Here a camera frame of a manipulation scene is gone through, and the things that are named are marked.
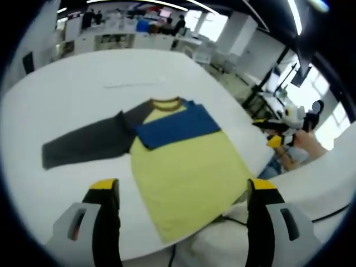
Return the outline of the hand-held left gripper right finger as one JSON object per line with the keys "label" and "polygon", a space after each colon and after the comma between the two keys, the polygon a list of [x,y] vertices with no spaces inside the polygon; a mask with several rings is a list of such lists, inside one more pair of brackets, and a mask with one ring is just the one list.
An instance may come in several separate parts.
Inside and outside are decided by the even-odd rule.
{"label": "hand-held left gripper right finger", "polygon": [[268,180],[248,180],[246,266],[304,266],[320,248],[312,221]]}

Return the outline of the person's right hand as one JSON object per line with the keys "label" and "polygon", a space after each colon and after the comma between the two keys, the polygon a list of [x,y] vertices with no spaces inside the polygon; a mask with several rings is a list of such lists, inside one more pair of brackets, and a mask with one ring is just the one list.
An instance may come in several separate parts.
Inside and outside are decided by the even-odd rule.
{"label": "person's right hand", "polygon": [[294,146],[307,149],[313,143],[313,137],[304,130],[298,130],[294,136]]}

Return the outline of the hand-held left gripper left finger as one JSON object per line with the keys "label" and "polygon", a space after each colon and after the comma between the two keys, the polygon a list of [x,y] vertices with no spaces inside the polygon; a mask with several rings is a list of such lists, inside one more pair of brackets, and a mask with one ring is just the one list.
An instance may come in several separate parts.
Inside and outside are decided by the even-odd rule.
{"label": "hand-held left gripper left finger", "polygon": [[59,266],[121,266],[118,179],[90,186],[53,224],[46,250]]}

